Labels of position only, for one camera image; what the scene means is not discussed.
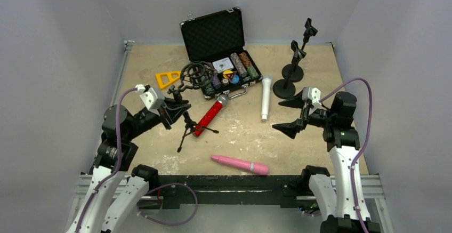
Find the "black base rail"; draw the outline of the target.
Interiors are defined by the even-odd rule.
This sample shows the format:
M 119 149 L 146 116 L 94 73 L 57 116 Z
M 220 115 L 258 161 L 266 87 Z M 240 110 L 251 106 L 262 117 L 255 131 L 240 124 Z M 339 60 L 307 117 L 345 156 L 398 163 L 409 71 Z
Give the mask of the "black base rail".
M 141 197 L 162 203 L 164 209 L 182 204 L 199 205 L 277 205 L 280 208 L 314 210 L 316 198 L 301 175 L 160 175 L 151 188 L 162 186 Z

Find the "white playing card box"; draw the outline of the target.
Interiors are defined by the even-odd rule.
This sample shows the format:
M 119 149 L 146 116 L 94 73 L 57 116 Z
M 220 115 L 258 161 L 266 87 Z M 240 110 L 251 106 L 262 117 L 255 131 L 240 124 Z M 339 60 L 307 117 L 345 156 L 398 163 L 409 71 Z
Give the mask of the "white playing card box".
M 229 57 L 214 61 L 212 62 L 212 65 L 218 74 L 234 68 L 234 65 Z

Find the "black round-base stand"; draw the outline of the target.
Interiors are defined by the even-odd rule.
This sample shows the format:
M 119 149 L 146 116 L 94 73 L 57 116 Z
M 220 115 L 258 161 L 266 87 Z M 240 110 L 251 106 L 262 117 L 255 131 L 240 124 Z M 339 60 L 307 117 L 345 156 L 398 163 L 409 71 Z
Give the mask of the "black round-base stand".
M 292 97 L 295 94 L 296 91 L 296 87 L 295 87 L 295 83 L 291 82 L 289 80 L 291 76 L 291 73 L 289 73 L 289 75 L 287 76 L 287 78 L 283 78 L 282 79 L 276 81 L 273 85 L 273 93 L 281 99 L 288 99 L 290 97 Z
M 312 25 L 311 18 L 307 18 L 304 27 L 305 31 L 303 34 L 302 47 L 299 47 L 298 42 L 296 40 L 292 40 L 290 44 L 290 48 L 293 51 L 291 63 L 285 65 L 281 72 L 283 78 L 287 78 L 289 73 L 291 73 L 289 80 L 293 83 L 300 82 L 303 79 L 304 71 L 299 66 L 299 63 L 301 62 L 302 59 L 306 57 L 306 52 L 304 51 L 304 48 L 306 44 L 309 42 L 309 39 L 318 33 L 317 28 L 315 28 Z

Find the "far black round-base stand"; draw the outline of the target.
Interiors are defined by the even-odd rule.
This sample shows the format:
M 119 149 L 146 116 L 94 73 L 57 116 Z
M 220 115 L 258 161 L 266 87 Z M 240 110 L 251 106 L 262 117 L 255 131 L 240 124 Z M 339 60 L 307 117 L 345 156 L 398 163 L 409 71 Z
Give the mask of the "far black round-base stand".
M 309 39 L 318 33 L 317 28 L 315 28 L 312 25 L 311 18 L 307 18 L 304 27 L 305 31 L 303 34 L 302 47 L 299 47 L 298 42 L 296 40 L 292 40 L 290 44 L 290 48 L 293 51 L 291 63 L 285 65 L 281 72 L 283 78 L 287 78 L 289 73 L 291 73 L 289 80 L 293 83 L 300 82 L 303 79 L 304 71 L 299 66 L 299 63 L 301 62 L 302 59 L 306 57 L 306 52 L 304 51 L 304 48 L 306 44 L 309 42 Z

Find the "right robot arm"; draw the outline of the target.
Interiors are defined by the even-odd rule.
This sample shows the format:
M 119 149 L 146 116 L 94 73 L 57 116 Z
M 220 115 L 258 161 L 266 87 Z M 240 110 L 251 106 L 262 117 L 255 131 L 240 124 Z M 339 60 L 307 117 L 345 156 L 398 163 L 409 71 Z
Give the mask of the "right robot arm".
M 320 232 L 381 232 L 372 221 L 362 190 L 359 157 L 366 145 L 352 126 L 357 98 L 340 88 L 328 94 L 333 97 L 325 107 L 320 90 L 305 87 L 300 93 L 280 101 L 284 107 L 300 109 L 299 118 L 273 128 L 294 139 L 308 125 L 323 129 L 323 139 L 335 171 L 335 184 L 325 168 L 306 167 L 302 180 L 314 194 L 322 216 Z

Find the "yellow triangular plastic frame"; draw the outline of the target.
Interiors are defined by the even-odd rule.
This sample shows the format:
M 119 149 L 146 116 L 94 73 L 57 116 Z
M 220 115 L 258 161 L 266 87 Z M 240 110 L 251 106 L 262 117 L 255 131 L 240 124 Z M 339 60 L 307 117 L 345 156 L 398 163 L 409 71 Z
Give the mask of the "yellow triangular plastic frame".
M 161 90 L 164 90 L 180 80 L 180 71 L 167 71 L 155 74 L 156 81 Z

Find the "near black round-base stand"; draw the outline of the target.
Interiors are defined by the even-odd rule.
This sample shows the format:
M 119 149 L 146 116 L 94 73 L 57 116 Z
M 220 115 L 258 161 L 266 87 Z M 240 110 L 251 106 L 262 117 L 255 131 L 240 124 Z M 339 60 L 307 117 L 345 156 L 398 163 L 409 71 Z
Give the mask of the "near black round-base stand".
M 291 73 L 289 73 L 289 75 L 287 76 L 287 78 L 283 78 L 282 79 L 276 81 L 273 85 L 273 93 L 281 99 L 288 99 L 290 97 L 292 97 L 295 94 L 296 91 L 296 87 L 295 87 L 295 83 L 291 82 L 289 80 L 291 76 Z

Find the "black poker chip case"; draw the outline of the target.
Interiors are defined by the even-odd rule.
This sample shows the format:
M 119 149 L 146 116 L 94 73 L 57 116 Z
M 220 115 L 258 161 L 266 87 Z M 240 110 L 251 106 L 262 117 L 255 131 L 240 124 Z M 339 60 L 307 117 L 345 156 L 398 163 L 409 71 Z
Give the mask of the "black poker chip case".
M 209 62 L 228 58 L 239 81 L 222 84 L 223 70 L 209 86 L 201 90 L 206 100 L 227 94 L 245 86 L 249 87 L 263 79 L 257 65 L 245 47 L 242 11 L 232 7 L 223 11 L 191 18 L 180 23 L 180 29 L 190 62 Z

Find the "red glitter microphone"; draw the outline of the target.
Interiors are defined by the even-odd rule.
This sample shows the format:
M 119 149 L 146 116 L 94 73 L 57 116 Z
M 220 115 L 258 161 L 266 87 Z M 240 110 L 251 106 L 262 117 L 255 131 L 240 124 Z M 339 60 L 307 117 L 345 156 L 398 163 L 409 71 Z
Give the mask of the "red glitter microphone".
M 214 104 L 209 108 L 206 114 L 198 122 L 196 130 L 193 133 L 195 137 L 199 137 L 204 130 L 208 128 L 210 122 L 215 118 L 215 116 L 220 112 L 220 110 L 225 107 L 229 102 L 229 97 L 227 95 L 221 94 L 218 96 Z

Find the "pink microphone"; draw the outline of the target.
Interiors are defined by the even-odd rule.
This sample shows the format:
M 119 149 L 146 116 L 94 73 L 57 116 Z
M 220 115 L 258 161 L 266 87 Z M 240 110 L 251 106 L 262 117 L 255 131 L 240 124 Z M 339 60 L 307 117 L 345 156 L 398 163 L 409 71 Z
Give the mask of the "pink microphone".
M 256 175 L 268 175 L 269 173 L 269 167 L 262 163 L 249 162 L 222 155 L 212 155 L 211 160 L 222 165 L 249 171 Z

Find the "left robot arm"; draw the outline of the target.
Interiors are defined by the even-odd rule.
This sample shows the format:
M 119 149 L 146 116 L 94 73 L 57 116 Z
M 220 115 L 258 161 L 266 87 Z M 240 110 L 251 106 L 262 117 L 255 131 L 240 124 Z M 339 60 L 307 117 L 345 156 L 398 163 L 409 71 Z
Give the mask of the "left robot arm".
M 133 139 L 160 123 L 170 129 L 189 108 L 189 104 L 169 106 L 156 114 L 143 108 L 135 115 L 122 105 L 106 110 L 91 181 L 68 232 L 114 232 L 120 228 L 139 200 L 160 187 L 158 170 L 151 166 L 140 164 L 126 177 L 138 150 Z

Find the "black tripod microphone stand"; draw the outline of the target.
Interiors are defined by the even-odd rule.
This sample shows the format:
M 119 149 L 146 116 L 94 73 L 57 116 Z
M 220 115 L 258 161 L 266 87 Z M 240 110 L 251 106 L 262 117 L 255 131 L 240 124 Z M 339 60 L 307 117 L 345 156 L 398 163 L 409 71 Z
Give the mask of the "black tripod microphone stand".
M 182 93 L 187 89 L 200 90 L 205 88 L 213 81 L 215 73 L 216 70 L 212 66 L 209 66 L 205 61 L 190 62 L 181 70 L 180 85 L 177 87 L 172 85 L 167 91 L 168 94 L 173 96 L 176 108 L 181 109 L 180 114 L 183 116 L 185 123 L 184 134 L 182 135 L 181 142 L 177 148 L 178 153 L 182 151 L 185 138 L 191 134 L 194 134 L 197 131 L 197 127 L 200 127 L 201 130 L 208 130 L 215 134 L 219 133 L 218 130 L 211 129 L 207 126 L 201 126 L 199 123 L 194 121 L 189 115 L 188 108 L 182 109 L 183 106 L 187 107 L 189 105 L 188 103 L 184 103 Z

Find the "aluminium corner rail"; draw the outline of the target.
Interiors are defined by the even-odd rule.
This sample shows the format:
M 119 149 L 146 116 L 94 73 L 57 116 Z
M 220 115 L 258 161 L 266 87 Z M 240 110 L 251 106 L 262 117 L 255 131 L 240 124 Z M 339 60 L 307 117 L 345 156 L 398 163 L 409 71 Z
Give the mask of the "aluminium corner rail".
M 110 100 L 110 105 L 114 105 L 120 97 L 120 91 L 122 88 L 122 83 L 125 75 L 125 71 L 128 65 L 129 57 L 132 52 L 133 46 L 135 45 L 135 41 L 133 40 L 125 40 L 124 41 L 124 53 L 122 60 L 120 62 L 119 74 L 114 85 L 114 91 L 112 93 L 112 97 Z

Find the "white microphone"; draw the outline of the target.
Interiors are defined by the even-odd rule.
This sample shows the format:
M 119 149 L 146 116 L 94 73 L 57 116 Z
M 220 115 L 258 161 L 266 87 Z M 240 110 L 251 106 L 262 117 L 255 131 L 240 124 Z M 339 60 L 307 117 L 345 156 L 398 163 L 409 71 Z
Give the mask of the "white microphone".
M 263 76 L 262 83 L 262 104 L 261 104 L 261 121 L 266 122 L 269 117 L 270 106 L 270 89 L 272 87 L 272 77 L 269 75 Z

